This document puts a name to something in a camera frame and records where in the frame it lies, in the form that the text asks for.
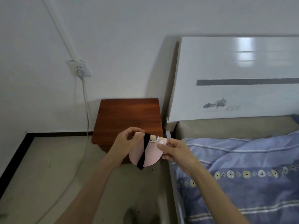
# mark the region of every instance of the black baseboard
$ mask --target black baseboard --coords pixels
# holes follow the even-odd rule
[[[2,176],[0,177],[0,199],[3,196],[9,182],[13,178],[18,166],[24,158],[27,150],[29,149],[35,137],[70,137],[70,136],[86,136],[87,132],[57,132],[57,133],[28,133],[13,155]]]

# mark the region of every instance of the wall socket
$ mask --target wall socket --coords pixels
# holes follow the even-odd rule
[[[78,76],[78,70],[84,71],[83,77],[90,77],[92,74],[88,68],[87,62],[80,60],[79,62],[67,61],[71,73],[75,76]]]

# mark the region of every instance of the concrete floor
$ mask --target concrete floor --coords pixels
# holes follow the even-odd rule
[[[74,177],[87,137],[35,138],[0,200],[0,224],[34,224]],[[90,143],[78,174],[58,203],[39,222],[54,223],[75,198],[105,153]],[[110,176],[93,223],[123,223],[128,208],[140,223],[159,214],[161,223],[177,223],[167,161],[140,171],[121,165]]]

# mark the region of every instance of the black strap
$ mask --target black strap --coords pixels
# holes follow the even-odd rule
[[[138,163],[137,163],[137,167],[142,170],[143,169],[143,165],[144,165],[144,160],[145,160],[145,149],[147,148],[147,144],[149,143],[150,141],[150,134],[149,133],[145,133],[144,135],[144,151],[143,151],[143,154],[141,155]]]

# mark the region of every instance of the wooden nightstand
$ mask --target wooden nightstand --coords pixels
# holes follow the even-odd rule
[[[101,100],[92,143],[106,153],[118,133],[129,127],[139,127],[146,133],[163,137],[159,100],[153,99],[107,99]],[[127,156],[122,163],[130,163]]]

